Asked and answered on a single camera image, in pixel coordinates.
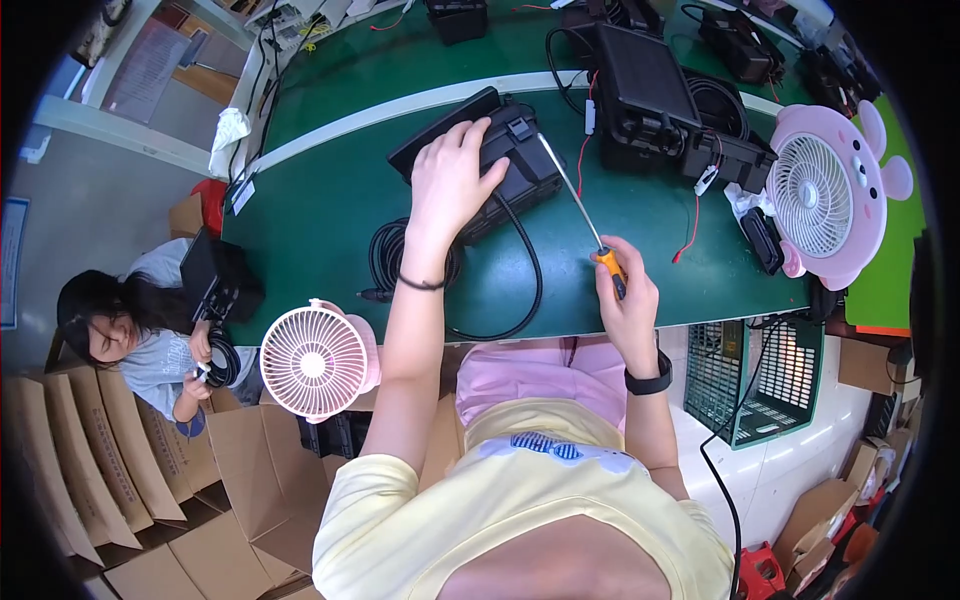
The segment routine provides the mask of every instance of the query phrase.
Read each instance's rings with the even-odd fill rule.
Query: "yellow t-shirt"
[[[678,502],[623,452],[616,428],[564,399],[504,402],[475,419],[466,454],[417,495],[413,469],[383,454],[337,471],[313,547],[328,600],[436,598],[501,543],[585,515],[649,554],[673,600],[729,595],[733,556],[699,502]]]

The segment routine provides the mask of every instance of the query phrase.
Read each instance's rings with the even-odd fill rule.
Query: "person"
[[[215,360],[210,321],[193,323],[180,279],[190,241],[171,240],[143,254],[125,277],[84,271],[57,300],[57,326],[70,349],[97,369],[119,368],[135,394],[178,422],[191,421],[213,392],[196,376],[197,363]],[[264,387],[258,350],[234,350],[240,370],[229,387],[241,404],[256,404]]]
[[[466,453],[417,494],[444,353],[444,258],[509,165],[480,177],[489,124],[460,123],[417,156],[380,389],[363,449],[330,489],[316,588],[329,600],[727,597],[732,552],[689,499],[666,392],[627,393],[628,378],[644,388],[669,366],[657,287],[619,237],[603,240],[629,276],[623,301],[596,266],[609,341],[585,339],[573,356],[556,340],[474,347],[457,381]]]

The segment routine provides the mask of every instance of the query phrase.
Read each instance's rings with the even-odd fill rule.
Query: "green plastic crate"
[[[686,355],[684,410],[734,450],[767,442],[813,421],[824,354],[824,328],[779,324],[751,330],[743,321],[691,325]],[[759,358],[754,388],[723,431]],[[750,363],[750,340],[756,336]]]

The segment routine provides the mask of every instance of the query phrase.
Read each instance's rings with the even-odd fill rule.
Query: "gray t-shirt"
[[[140,271],[161,287],[180,287],[180,261],[190,247],[190,240],[171,240],[137,258],[130,272]],[[190,337],[170,329],[148,334],[120,363],[120,372],[130,389],[149,402],[168,420],[174,419],[174,403],[183,391],[183,375],[197,367],[190,356]],[[256,348],[236,347],[240,356],[240,373],[230,387],[240,383],[250,372]]]

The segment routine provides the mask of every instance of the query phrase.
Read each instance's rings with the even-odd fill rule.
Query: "yellow screwdriver handle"
[[[627,279],[620,269],[620,263],[616,262],[616,252],[604,246],[603,250],[597,253],[597,262],[602,263],[610,272],[613,279],[613,289],[616,290],[616,297],[623,300],[627,296]]]

